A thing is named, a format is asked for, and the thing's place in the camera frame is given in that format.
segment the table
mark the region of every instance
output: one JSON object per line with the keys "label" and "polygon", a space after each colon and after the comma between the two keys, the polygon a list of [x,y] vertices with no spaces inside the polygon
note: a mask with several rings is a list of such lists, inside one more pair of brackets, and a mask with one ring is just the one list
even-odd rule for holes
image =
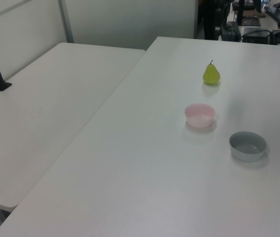
{"label": "table", "polygon": [[[219,86],[203,84],[211,60]],[[204,130],[185,124],[199,102],[217,112]],[[232,158],[229,137],[242,130],[262,135],[268,155]],[[280,46],[158,37],[4,236],[280,236]]]}
{"label": "table", "polygon": [[12,211],[144,54],[61,43],[0,92],[0,208]]}
{"label": "table", "polygon": [[[273,7],[273,5],[277,2],[280,2],[280,0],[272,0],[270,3],[267,4],[267,6],[270,6],[270,7]],[[264,5],[262,5],[262,12],[264,12],[266,14],[266,17],[263,17],[263,18],[259,18],[259,21],[260,21],[260,24],[261,26],[258,27],[258,26],[239,26],[239,29],[240,29],[240,32],[241,32],[241,36],[243,35],[244,33],[244,28],[245,27],[253,27],[253,28],[265,28],[269,31],[273,31],[273,30],[279,30],[278,29],[278,23],[277,21],[275,21],[270,15],[268,15],[266,13],[266,10],[264,9]],[[233,13],[231,13],[229,16],[228,16],[228,19],[227,21],[236,21],[236,18],[237,18],[237,15],[233,15]]]}

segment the pear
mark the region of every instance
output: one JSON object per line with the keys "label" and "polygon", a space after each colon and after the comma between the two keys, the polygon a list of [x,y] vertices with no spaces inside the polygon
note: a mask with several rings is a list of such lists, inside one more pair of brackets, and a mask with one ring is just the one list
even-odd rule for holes
{"label": "pear", "polygon": [[217,84],[220,80],[220,73],[218,72],[217,68],[215,68],[214,64],[211,64],[212,61],[207,66],[203,75],[204,82],[207,84]]}

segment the white wall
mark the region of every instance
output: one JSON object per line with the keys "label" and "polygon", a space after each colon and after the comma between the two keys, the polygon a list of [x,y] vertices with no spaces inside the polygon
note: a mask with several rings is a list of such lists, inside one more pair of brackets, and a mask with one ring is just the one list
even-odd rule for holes
{"label": "white wall", "polygon": [[147,50],[158,36],[193,38],[196,0],[63,0],[75,43]]}
{"label": "white wall", "polygon": [[9,79],[66,42],[58,0],[31,0],[0,16],[0,71]]}

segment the desk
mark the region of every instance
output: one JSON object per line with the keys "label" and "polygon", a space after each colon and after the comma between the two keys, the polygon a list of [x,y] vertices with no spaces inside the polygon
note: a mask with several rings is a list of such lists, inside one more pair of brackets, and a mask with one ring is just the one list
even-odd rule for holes
{"label": "desk", "polygon": [[0,92],[0,208],[12,211],[143,50],[61,43]]}
{"label": "desk", "polygon": [[[217,112],[202,131],[185,125],[198,102]],[[268,155],[232,158],[242,130]],[[280,46],[158,37],[0,227],[38,236],[280,236]]]}
{"label": "desk", "polygon": [[[280,0],[272,0],[268,6],[273,7],[273,5],[277,2],[280,2]],[[277,21],[275,21],[270,15],[268,15],[266,13],[266,10],[264,9],[264,6],[262,5],[262,12],[264,12],[266,14],[266,17],[264,18],[259,18],[260,24],[261,26],[239,26],[240,32],[241,32],[241,36],[243,35],[244,32],[244,27],[254,27],[254,28],[265,28],[269,31],[273,31],[273,30],[279,30],[278,29],[278,23]],[[237,15],[235,15],[234,18],[234,13],[232,12],[229,16],[227,21],[233,21],[233,19],[236,21]]]}

